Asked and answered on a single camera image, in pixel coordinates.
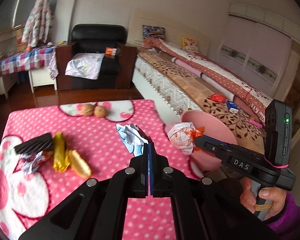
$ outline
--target purple sleeve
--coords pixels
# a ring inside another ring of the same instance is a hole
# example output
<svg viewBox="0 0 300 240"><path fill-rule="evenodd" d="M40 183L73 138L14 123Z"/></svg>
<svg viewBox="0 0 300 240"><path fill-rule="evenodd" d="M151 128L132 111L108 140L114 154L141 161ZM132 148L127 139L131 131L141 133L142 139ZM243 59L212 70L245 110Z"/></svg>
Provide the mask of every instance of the purple sleeve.
<svg viewBox="0 0 300 240"><path fill-rule="evenodd" d="M300 207L294 202L293 196L288 192L286 208L282 216L268 226L281 236L282 240L295 239L300 233Z"/></svg>

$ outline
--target hand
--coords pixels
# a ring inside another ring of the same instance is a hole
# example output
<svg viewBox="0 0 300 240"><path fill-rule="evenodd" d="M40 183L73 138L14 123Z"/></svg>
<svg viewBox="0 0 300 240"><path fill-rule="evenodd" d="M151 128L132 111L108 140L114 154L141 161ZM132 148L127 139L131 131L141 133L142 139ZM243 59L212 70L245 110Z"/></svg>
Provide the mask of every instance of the hand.
<svg viewBox="0 0 300 240"><path fill-rule="evenodd" d="M255 204L257 200L255 195L251 192L252 181L249 178L244 178L241 184L243 187L243 193L240 196L240 202L246 209L254 214L256 211ZM280 211L284 207L286 195L287 192L278 187L265 187L260 190L259 197L273 201L273 205L269 209L268 214L266 215L264 220L267 220L270 217L273 217L280 213Z"/></svg>

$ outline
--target pink bucket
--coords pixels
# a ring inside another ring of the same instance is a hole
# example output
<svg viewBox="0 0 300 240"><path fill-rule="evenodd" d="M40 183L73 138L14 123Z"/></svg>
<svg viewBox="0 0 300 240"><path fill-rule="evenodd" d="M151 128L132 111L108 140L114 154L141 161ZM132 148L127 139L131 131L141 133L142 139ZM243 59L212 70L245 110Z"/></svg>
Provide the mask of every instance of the pink bucket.
<svg viewBox="0 0 300 240"><path fill-rule="evenodd" d="M185 111L181 115L181 122L193 122L196 128L204 126L204 135L223 142L237 144L237 140L230 129L219 119L206 112L198 110ZM221 160L210 152L203 150L194 151L190 158L205 176L217 171L221 167Z"/></svg>

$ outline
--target metal bolt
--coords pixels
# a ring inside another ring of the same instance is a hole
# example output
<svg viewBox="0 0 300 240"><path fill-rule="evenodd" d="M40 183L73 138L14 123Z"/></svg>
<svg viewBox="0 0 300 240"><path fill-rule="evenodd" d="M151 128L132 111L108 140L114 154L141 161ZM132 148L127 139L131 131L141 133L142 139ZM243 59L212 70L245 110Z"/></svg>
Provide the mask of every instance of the metal bolt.
<svg viewBox="0 0 300 240"><path fill-rule="evenodd" d="M88 187L93 187L97 184L97 180L96 179L88 179L87 180L87 185Z"/></svg>
<svg viewBox="0 0 300 240"><path fill-rule="evenodd" d="M204 185L210 185L212 183L212 179L210 179L209 177L205 177L201 181Z"/></svg>
<svg viewBox="0 0 300 240"><path fill-rule="evenodd" d="M127 174L133 174L133 173L135 173L135 169L134 168L132 168L132 167L129 167L129 168L126 168L125 169L125 173L127 173Z"/></svg>
<svg viewBox="0 0 300 240"><path fill-rule="evenodd" d="M171 168L171 167L165 167L165 168L163 168L163 172L165 174L173 173L173 168Z"/></svg>

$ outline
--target armchair backrest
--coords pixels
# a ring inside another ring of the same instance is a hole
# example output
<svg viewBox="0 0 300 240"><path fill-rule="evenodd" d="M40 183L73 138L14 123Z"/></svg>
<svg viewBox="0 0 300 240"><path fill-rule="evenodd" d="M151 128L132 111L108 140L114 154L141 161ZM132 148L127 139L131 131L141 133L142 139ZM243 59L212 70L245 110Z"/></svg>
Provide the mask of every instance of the armchair backrest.
<svg viewBox="0 0 300 240"><path fill-rule="evenodd" d="M127 32L120 25L78 24L71 34L71 40L79 43L76 53L104 53L107 47L116 48L126 39Z"/></svg>

